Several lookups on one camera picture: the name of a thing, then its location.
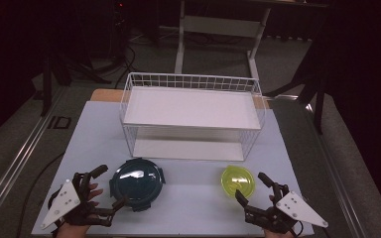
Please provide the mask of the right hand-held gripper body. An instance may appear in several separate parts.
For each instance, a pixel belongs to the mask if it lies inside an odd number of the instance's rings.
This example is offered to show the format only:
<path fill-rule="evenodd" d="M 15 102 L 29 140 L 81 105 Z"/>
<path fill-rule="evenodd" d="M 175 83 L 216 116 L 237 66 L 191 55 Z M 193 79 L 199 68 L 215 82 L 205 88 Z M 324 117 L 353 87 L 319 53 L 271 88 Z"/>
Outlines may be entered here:
<path fill-rule="evenodd" d="M 298 222 L 322 229 L 328 227 L 328 222 L 286 185 L 271 182 L 268 187 L 273 189 L 274 194 L 273 205 L 267 209 L 254 207 L 243 197 L 244 217 L 247 223 L 281 234 L 295 234 L 293 227 Z"/>

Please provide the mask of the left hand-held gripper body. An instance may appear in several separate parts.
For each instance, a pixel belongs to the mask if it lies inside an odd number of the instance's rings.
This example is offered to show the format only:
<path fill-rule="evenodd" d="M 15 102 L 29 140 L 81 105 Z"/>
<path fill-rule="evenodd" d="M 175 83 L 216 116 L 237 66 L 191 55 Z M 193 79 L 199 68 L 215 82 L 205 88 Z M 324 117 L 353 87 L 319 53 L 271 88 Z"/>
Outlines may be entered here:
<path fill-rule="evenodd" d="M 90 200 L 89 182 L 100 176 L 100 172 L 85 174 L 75 173 L 63 186 L 51 196 L 50 208 L 40 227 L 48 228 L 55 224 L 60 227 L 63 222 L 70 225 L 101 225 L 109 227 L 117 206 L 98 208 Z"/>

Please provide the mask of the clear container with yellow-green lid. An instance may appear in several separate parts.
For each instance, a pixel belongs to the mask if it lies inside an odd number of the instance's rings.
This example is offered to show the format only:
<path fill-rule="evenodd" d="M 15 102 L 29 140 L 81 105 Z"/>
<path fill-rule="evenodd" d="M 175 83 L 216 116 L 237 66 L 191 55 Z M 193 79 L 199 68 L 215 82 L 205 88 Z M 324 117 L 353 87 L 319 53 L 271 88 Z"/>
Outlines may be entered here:
<path fill-rule="evenodd" d="M 244 167 L 227 166 L 220 178 L 221 186 L 228 196 L 239 190 L 245 197 L 255 191 L 256 183 L 252 174 Z"/>

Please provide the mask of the dark teal round lidded container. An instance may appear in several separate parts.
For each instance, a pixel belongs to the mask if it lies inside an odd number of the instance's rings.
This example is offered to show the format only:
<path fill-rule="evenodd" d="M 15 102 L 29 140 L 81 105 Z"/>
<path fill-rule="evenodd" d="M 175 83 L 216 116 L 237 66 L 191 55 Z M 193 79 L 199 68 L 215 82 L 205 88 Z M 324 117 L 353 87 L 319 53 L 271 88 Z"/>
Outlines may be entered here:
<path fill-rule="evenodd" d="M 109 181 L 110 195 L 126 198 L 126 206 L 134 212 L 147 210 L 166 183 L 163 169 L 142 158 L 126 161 Z"/>

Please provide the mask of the white wire shelf rack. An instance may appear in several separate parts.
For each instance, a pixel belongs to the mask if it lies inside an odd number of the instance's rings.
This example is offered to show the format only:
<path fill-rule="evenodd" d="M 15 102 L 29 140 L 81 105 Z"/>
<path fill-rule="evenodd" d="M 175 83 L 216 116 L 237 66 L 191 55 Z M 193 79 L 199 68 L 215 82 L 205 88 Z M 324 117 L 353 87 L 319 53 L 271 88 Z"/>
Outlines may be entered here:
<path fill-rule="evenodd" d="M 119 117 L 133 157 L 243 162 L 266 110 L 256 78 L 132 72 Z"/>

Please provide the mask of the person's left hand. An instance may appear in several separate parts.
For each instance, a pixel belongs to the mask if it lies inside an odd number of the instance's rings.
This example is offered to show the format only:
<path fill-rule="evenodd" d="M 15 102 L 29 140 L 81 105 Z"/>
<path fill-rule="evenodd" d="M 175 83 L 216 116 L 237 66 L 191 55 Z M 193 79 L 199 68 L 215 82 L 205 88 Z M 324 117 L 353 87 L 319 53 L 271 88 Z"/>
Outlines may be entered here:
<path fill-rule="evenodd" d="M 87 200 L 90 201 L 94 206 L 98 205 L 98 202 L 93 201 L 93 199 L 103 193 L 102 188 L 98 188 L 97 183 L 91 183 L 88 188 L 90 193 Z M 86 238 L 86 233 L 89 230 L 90 225 L 71 225 L 69 223 L 64 223 L 57 232 L 56 238 Z"/>

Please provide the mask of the person's right hand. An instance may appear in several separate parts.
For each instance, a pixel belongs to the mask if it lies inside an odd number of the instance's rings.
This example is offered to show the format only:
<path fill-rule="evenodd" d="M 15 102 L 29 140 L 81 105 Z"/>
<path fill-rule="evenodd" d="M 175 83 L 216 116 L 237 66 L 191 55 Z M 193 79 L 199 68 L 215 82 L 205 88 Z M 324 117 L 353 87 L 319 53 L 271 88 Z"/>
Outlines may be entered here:
<path fill-rule="evenodd" d="M 283 233 L 275 233 L 268 229 L 264 229 L 264 234 L 265 234 L 265 238 L 295 238 L 290 231 L 283 234 Z"/>

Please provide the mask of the black stand legs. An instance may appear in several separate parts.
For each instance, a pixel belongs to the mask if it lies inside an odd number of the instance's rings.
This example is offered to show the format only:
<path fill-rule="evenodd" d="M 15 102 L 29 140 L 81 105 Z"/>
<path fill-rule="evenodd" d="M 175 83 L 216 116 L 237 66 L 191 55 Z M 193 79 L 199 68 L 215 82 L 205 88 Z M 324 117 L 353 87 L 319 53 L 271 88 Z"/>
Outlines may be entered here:
<path fill-rule="evenodd" d="M 328 64 L 331 56 L 329 55 L 331 42 L 326 36 L 318 34 L 309 47 L 305 57 L 300 63 L 292 80 L 270 92 L 265 93 L 268 97 L 277 97 L 278 95 L 303 85 L 302 92 L 297 101 L 307 106 L 312 99 L 316 98 L 316 108 L 314 112 L 314 125 L 321 134 L 321 115 L 323 111 L 323 101 L 325 93 L 325 85 L 328 73 Z"/>
<path fill-rule="evenodd" d="M 53 103 L 52 76 L 56 78 L 60 85 L 70 85 L 71 77 L 68 72 L 69 67 L 79 71 L 94 82 L 109 84 L 108 80 L 92 73 L 89 69 L 86 69 L 83 65 L 71 59 L 67 55 L 48 52 L 45 54 L 43 61 L 42 116 L 48 114 Z"/>

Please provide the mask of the black equipment tower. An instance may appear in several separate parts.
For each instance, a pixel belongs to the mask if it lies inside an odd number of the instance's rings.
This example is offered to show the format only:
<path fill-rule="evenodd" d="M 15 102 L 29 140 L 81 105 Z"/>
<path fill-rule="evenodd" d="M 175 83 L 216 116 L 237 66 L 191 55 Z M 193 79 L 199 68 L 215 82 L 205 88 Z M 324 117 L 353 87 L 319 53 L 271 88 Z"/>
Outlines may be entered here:
<path fill-rule="evenodd" d="M 113 28 L 116 43 L 115 61 L 123 62 L 129 35 L 129 0 L 112 0 Z"/>

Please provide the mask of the silver metal floor rail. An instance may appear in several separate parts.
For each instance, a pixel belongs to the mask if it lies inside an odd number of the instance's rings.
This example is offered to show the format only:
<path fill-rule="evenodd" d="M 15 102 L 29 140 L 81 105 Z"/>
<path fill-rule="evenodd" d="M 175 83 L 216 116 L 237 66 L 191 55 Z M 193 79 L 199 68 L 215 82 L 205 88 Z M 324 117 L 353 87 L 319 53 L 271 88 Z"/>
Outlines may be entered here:
<path fill-rule="evenodd" d="M 0 128 L 0 206 L 29 161 L 66 91 L 66 86 L 55 91 L 44 116 L 41 115 L 42 102 L 30 100 Z"/>
<path fill-rule="evenodd" d="M 336 169 L 333 157 L 330 154 L 329 149 L 326 146 L 326 143 L 318 133 L 318 130 L 315 125 L 312 126 L 312 130 L 317 137 L 317 140 L 320 144 L 322 153 L 324 155 L 324 167 L 326 169 L 326 174 L 338 200 L 339 207 L 343 213 L 344 220 L 349 228 L 352 238 L 368 238 L 363 226 L 361 225 L 357 213 L 352 206 L 352 201 L 344 187 L 342 179 Z"/>

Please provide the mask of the white metal desk frame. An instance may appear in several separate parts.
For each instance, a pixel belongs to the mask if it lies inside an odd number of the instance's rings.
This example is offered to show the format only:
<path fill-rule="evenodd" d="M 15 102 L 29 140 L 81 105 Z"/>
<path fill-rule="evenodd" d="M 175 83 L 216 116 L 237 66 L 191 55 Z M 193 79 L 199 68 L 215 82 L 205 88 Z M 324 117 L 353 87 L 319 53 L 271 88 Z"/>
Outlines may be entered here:
<path fill-rule="evenodd" d="M 329 4 L 307 3 L 306 1 L 298 2 L 297 0 L 224 0 L 228 3 L 241 1 L 243 4 L 256 4 L 262 8 L 261 19 L 259 21 L 245 21 L 187 15 L 186 1 L 190 0 L 180 0 L 179 45 L 174 73 L 181 74 L 183 72 L 185 32 L 192 32 L 253 39 L 254 45 L 246 53 L 246 58 L 250 75 L 256 79 L 259 78 L 259 74 L 255 57 L 273 8 L 284 7 L 302 10 L 311 8 L 321 11 L 329 7 Z"/>

